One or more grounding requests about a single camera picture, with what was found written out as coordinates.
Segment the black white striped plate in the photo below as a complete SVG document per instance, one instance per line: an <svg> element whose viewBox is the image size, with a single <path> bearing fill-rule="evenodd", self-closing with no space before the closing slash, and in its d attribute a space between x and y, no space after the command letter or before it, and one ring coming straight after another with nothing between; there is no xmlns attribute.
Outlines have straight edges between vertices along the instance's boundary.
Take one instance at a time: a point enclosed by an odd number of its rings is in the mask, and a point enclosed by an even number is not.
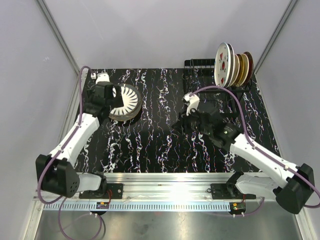
<svg viewBox="0 0 320 240"><path fill-rule="evenodd" d="M140 92L130 84L119 84L121 86L121 93L124 105L126 103L133 103L142 101Z"/></svg>

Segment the white watermelon pattern plate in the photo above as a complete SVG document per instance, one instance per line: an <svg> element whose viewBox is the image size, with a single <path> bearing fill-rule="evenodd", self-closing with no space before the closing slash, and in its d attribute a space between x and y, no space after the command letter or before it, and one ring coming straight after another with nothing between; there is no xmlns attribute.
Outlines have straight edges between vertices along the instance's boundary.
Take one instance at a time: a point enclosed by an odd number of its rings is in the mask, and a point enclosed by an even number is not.
<svg viewBox="0 0 320 240"><path fill-rule="evenodd" d="M225 87L230 78L231 71L231 50L227 43L223 42L219 45L215 56L214 64L214 81L215 85Z"/></svg>

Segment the amber patterned glass plate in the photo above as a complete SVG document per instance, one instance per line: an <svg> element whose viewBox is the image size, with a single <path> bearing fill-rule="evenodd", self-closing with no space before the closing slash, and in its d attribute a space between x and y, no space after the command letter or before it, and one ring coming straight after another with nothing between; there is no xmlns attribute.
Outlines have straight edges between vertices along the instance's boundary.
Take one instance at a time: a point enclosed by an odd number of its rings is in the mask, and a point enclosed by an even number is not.
<svg viewBox="0 0 320 240"><path fill-rule="evenodd" d="M239 57L239 65L240 65L240 70L239 70L239 74L238 74L238 78L236 81L236 87L240 87L242 85L243 79L244 79L244 71L245 71L245 67L244 67L244 60L242 57L242 53L241 54L237 54Z"/></svg>

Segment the dark green rimmed plate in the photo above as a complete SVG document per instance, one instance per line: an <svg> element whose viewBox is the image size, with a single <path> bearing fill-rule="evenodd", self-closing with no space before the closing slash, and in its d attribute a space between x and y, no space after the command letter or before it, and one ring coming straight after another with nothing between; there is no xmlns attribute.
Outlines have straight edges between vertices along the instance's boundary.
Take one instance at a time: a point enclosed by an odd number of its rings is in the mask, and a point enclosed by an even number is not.
<svg viewBox="0 0 320 240"><path fill-rule="evenodd" d="M230 67L230 73L229 73L229 78L228 78L228 82L227 82L227 87L230 87L231 86L231 81L233 79L233 76L234 76L234 71L235 71L235 52L234 52L234 48L233 46L228 43L227 44L228 47L229 47L229 50L230 50L230 63L231 63L231 67Z"/></svg>

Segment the cream plate with black sprig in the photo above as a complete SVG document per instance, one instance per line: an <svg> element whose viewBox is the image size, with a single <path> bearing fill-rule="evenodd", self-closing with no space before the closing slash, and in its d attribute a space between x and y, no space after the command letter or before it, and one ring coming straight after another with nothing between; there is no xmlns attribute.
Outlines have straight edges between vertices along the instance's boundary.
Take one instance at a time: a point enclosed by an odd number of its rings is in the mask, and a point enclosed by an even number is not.
<svg viewBox="0 0 320 240"><path fill-rule="evenodd" d="M244 86L247 82L247 79L249 77L249 72L250 72L250 59L248 57L247 53L242 53L241 54L244 62L244 75L243 75L243 81L242 81L242 86Z"/></svg>

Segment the red floral plate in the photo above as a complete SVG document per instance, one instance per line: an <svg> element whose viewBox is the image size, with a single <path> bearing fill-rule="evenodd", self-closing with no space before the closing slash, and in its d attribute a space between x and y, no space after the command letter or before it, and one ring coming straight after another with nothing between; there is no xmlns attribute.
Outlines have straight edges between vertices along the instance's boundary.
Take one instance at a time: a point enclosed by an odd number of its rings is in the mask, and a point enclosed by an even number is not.
<svg viewBox="0 0 320 240"><path fill-rule="evenodd" d="M249 64L248 64L248 75L247 75L247 78L245 80L245 84L248 84L250 79L251 79L251 77L252 77L252 74L253 74L254 60L253 60L252 54L249 51L244 52L244 54L248 57L248 61L249 61Z"/></svg>

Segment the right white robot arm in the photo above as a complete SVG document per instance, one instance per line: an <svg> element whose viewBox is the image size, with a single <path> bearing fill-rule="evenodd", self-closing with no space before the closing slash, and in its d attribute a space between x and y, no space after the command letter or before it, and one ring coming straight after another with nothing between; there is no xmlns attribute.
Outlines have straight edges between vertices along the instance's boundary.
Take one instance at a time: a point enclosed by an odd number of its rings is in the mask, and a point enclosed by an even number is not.
<svg viewBox="0 0 320 240"><path fill-rule="evenodd" d="M218 114L184 111L179 113L172 128L185 135L199 132L217 148L240 156L266 174L265 177L234 174L226 186L228 196L233 199L243 194L261 196L275 200L291 214L298 214L316 191L312 167L305 163L298 166L273 154Z"/></svg>

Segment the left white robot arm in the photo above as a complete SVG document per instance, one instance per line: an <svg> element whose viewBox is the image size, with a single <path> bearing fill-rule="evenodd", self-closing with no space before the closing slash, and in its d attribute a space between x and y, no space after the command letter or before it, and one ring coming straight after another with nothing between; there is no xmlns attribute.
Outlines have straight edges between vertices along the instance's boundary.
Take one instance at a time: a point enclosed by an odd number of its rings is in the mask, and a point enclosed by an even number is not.
<svg viewBox="0 0 320 240"><path fill-rule="evenodd" d="M111 110L123 107L122 87L99 82L87 103L81 103L79 115L64 139L48 155L40 154L36 161L37 191L47 191L71 198L76 193L90 191L97 199L107 195L108 187L98 173L79 173L74 164L82 148L109 117Z"/></svg>

